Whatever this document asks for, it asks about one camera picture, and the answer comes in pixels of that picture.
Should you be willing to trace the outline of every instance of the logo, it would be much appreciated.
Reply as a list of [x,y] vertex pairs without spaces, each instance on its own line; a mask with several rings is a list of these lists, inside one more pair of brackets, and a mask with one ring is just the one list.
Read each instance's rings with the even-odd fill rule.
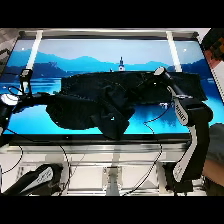
[[177,110],[177,113],[178,115],[180,116],[180,118],[185,121],[187,118],[184,116],[184,114],[181,112],[181,109],[179,108],[178,105],[176,105],[176,110]]

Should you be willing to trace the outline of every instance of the floor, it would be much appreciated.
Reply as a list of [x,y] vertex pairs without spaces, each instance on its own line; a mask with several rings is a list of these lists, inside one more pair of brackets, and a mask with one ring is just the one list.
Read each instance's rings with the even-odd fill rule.
[[[208,32],[209,28],[160,28],[160,29],[168,29],[168,30],[196,30],[199,32],[200,38],[202,39],[203,36]],[[221,87],[224,90],[224,63],[220,63],[214,70],[215,74],[218,77],[218,80],[221,84]],[[144,149],[140,151],[140,153],[113,153],[111,150],[114,148],[105,148],[103,149],[101,154],[86,154],[91,150],[94,150],[91,147],[83,147],[82,151],[79,153],[74,153],[70,155],[68,154],[69,160],[72,161],[73,164],[73,175],[70,183],[70,188],[68,191],[69,195],[79,195],[88,194],[86,189],[91,189],[91,195],[94,193],[95,195],[104,195],[105,192],[102,191],[102,188],[105,184],[105,176],[104,176],[104,167],[113,164],[114,158],[118,158],[119,162],[122,164],[122,180],[119,180],[119,184],[121,184],[122,189],[131,190],[133,186],[147,173],[149,168],[152,166],[152,163],[148,163],[148,161],[154,161],[158,152],[151,152],[146,153]],[[135,146],[131,149],[124,149],[124,150],[135,150]],[[50,153],[50,157],[53,158],[53,155],[62,155],[60,151],[56,152],[55,154]],[[165,152],[161,155],[160,161],[169,160],[171,157],[172,159],[176,157],[176,160],[181,158],[181,152]],[[18,159],[20,158],[19,154],[1,154],[0,155],[0,164],[2,167],[3,172],[10,169]],[[25,154],[20,166],[24,167],[23,172],[27,172],[30,169],[35,169],[36,165],[40,165],[41,162],[46,161],[46,154]],[[11,186],[18,178],[18,171],[19,167],[17,166],[12,171],[3,175],[2,178],[2,191],[6,190],[9,186]],[[158,176],[156,173],[156,169],[154,168],[141,186],[141,192],[144,192],[144,189],[148,189],[145,193],[148,195],[163,195],[159,194],[158,192]],[[193,195],[204,195],[203,192],[197,192]]]

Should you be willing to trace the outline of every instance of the television screen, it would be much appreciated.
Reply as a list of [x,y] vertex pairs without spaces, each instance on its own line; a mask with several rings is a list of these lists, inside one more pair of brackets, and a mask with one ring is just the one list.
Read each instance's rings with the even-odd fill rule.
[[[20,74],[31,55],[34,40],[18,40],[8,60],[5,73]],[[183,72],[200,74],[201,85],[208,98],[205,103],[213,110],[210,125],[224,122],[221,96],[198,42],[175,41]],[[154,71],[164,66],[175,71],[167,40],[128,39],[43,39],[33,66],[31,86],[33,93],[60,91],[61,78],[76,74],[109,71]],[[8,93],[8,86],[20,87],[18,77],[3,74],[0,93]],[[158,117],[167,104],[136,105],[125,134],[151,134],[143,123]],[[156,134],[188,133],[171,107],[160,119],[151,122]],[[101,134],[100,130],[69,130],[58,127],[46,112],[46,106],[34,106],[12,115],[8,127],[18,134]]]

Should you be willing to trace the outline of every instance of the black border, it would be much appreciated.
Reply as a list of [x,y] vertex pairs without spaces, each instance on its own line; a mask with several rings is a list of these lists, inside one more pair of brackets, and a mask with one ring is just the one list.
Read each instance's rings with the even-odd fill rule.
[[[43,36],[42,39],[141,39],[141,40],[167,40],[166,37],[156,37],[156,36],[104,36],[104,35],[66,35],[66,36]],[[35,37],[32,36],[19,36],[15,42],[18,40],[32,40]],[[197,41],[196,37],[186,38],[186,37],[173,37],[174,41]],[[8,141],[10,145],[21,145],[21,146],[45,146],[45,145],[126,145],[126,144],[158,144],[159,143],[186,143],[190,140],[189,133],[172,133],[172,134],[124,134],[122,139],[119,141],[110,140],[103,136],[102,134],[3,134],[5,141]]]

